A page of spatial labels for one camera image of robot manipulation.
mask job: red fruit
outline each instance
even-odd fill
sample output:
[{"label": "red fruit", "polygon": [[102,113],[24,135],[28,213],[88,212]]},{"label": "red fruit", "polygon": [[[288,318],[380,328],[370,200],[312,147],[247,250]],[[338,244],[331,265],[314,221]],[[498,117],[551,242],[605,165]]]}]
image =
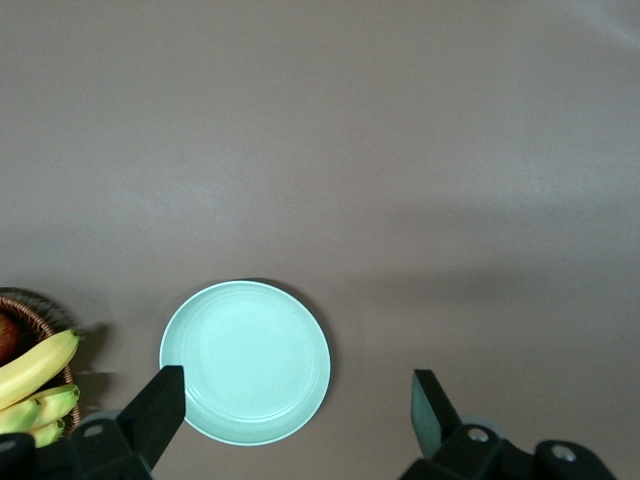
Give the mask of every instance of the red fruit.
[{"label": "red fruit", "polygon": [[0,313],[0,366],[13,360],[20,343],[20,329],[13,320]]}]

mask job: banana bunch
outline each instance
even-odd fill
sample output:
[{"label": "banana bunch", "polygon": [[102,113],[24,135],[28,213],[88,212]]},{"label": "banana bunch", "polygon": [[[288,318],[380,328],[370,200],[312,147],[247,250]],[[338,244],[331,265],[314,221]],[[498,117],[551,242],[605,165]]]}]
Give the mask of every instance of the banana bunch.
[{"label": "banana bunch", "polygon": [[62,417],[78,403],[80,391],[76,385],[39,389],[67,366],[78,342],[75,330],[65,330],[0,367],[0,434],[27,432],[36,447],[62,435]]}]

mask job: plate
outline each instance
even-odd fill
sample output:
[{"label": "plate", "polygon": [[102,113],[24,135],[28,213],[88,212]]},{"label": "plate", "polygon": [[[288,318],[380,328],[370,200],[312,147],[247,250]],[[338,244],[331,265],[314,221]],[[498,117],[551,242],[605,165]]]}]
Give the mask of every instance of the plate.
[{"label": "plate", "polygon": [[206,288],[173,315],[160,367],[182,365],[185,420],[232,445],[265,445],[302,428],[329,386],[326,338],[288,293],[260,282]]}]

